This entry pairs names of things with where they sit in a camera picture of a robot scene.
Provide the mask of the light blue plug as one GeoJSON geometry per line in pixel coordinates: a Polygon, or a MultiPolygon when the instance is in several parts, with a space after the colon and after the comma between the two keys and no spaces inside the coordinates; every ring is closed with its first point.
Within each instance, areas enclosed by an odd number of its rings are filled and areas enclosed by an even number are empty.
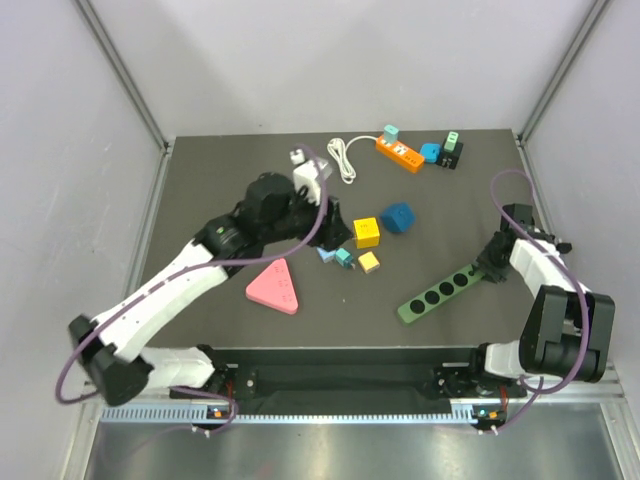
{"type": "Polygon", "coordinates": [[[321,260],[324,263],[331,262],[331,261],[333,261],[335,259],[335,254],[336,254],[335,250],[328,251],[328,250],[324,250],[323,248],[320,248],[320,247],[317,247],[316,250],[317,250],[317,253],[318,253],[319,257],[321,258],[321,260]]]}

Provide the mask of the teal plug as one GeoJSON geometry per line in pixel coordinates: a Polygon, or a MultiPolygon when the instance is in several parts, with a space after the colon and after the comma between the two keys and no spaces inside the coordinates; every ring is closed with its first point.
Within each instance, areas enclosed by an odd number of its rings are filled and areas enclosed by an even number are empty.
{"type": "Polygon", "coordinates": [[[335,251],[335,261],[345,269],[354,269],[353,255],[345,248],[339,248],[335,251]]]}

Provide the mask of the green power strip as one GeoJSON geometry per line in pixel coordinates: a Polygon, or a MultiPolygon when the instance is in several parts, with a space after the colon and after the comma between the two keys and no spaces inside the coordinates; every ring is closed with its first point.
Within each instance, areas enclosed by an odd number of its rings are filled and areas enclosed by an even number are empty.
{"type": "Polygon", "coordinates": [[[403,324],[413,324],[470,289],[484,277],[485,274],[477,266],[468,264],[400,305],[396,310],[397,316],[403,324]]]}

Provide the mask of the yellow cube plug adapter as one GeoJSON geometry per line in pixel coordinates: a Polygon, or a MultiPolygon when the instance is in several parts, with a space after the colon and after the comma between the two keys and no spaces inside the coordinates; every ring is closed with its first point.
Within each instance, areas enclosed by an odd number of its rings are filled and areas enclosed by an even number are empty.
{"type": "Polygon", "coordinates": [[[380,243],[380,229],[375,217],[355,219],[353,221],[354,241],[357,249],[377,247],[380,243]]]}

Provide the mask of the yellow plug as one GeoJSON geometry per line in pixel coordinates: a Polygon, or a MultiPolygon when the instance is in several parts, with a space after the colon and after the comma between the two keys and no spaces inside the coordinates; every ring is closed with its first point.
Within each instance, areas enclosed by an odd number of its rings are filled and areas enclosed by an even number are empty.
{"type": "Polygon", "coordinates": [[[380,261],[373,251],[368,251],[358,257],[358,264],[365,274],[369,274],[380,267],[380,261]]]}

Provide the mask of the blue cube plug adapter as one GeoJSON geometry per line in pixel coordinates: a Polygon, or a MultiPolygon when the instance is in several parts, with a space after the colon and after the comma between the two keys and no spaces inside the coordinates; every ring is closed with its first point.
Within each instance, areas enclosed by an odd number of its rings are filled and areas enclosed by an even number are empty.
{"type": "Polygon", "coordinates": [[[387,207],[380,214],[380,220],[387,231],[402,234],[414,225],[416,217],[408,203],[399,202],[387,207]]]}

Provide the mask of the pink triangular socket adapter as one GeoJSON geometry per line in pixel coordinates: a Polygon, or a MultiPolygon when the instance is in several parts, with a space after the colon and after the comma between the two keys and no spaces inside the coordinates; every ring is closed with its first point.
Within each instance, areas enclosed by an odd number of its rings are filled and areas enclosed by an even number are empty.
{"type": "Polygon", "coordinates": [[[247,299],[279,312],[294,315],[299,308],[296,290],[284,258],[269,264],[246,289],[247,299]]]}

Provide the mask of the orange power strip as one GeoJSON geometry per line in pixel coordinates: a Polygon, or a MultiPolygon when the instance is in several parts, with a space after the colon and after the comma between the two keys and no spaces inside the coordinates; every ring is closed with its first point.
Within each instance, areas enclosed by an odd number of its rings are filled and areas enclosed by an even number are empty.
{"type": "Polygon", "coordinates": [[[397,165],[413,174],[418,173],[425,165],[423,155],[400,141],[389,143],[383,136],[380,136],[376,139],[376,149],[397,165]]]}

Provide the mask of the black socket block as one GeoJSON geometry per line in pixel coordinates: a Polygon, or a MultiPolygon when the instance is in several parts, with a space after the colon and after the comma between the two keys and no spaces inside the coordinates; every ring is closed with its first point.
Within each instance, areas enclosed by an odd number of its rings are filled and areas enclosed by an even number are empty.
{"type": "Polygon", "coordinates": [[[444,147],[441,147],[435,164],[445,169],[455,170],[462,154],[463,147],[464,144],[462,142],[458,142],[452,151],[446,151],[444,147]]]}

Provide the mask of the teal charger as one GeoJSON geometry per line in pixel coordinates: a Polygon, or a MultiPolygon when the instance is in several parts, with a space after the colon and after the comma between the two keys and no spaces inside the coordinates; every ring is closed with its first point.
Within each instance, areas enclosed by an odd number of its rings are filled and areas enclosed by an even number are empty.
{"type": "Polygon", "coordinates": [[[383,139],[386,144],[394,144],[398,141],[399,129],[394,125],[387,124],[383,129],[383,139]]]}

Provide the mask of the blue rounded plug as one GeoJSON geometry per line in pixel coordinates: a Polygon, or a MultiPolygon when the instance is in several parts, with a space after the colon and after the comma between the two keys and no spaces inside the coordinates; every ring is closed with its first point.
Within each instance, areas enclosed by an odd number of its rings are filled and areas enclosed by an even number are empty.
{"type": "Polygon", "coordinates": [[[435,164],[440,156],[441,146],[437,143],[425,143],[420,148],[420,155],[429,164],[435,164]]]}

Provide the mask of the mint green charger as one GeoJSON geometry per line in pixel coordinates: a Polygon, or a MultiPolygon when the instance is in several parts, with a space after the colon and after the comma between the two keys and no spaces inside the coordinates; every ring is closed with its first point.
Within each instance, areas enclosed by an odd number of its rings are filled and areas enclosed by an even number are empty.
{"type": "Polygon", "coordinates": [[[446,152],[453,152],[458,143],[459,134],[456,131],[450,131],[443,144],[443,150],[446,152]]]}

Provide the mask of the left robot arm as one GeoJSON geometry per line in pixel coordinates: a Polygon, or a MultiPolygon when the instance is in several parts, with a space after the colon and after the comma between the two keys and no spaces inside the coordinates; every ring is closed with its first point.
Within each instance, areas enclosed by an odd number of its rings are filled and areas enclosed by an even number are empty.
{"type": "Polygon", "coordinates": [[[226,365],[207,345],[153,348],[149,341],[201,295],[248,265],[268,262],[266,246],[295,240],[333,250],[351,239],[326,176],[310,164],[292,177],[264,173],[234,209],[209,220],[158,274],[111,309],[68,326],[72,359],[108,405],[120,406],[152,389],[197,389],[216,396],[226,365]]]}

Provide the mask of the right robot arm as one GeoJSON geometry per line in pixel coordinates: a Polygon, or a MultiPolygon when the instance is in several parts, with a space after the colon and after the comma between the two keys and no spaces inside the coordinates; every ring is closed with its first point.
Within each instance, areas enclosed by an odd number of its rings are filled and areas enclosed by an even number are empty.
{"type": "Polygon", "coordinates": [[[566,378],[575,365],[576,381],[596,383],[604,375],[615,315],[613,299],[575,286],[561,258],[571,250],[535,226],[533,207],[507,204],[496,231],[473,271],[499,283],[512,270],[533,296],[519,339],[485,343],[471,356],[466,380],[476,394],[487,396],[503,381],[522,376],[566,378]]]}

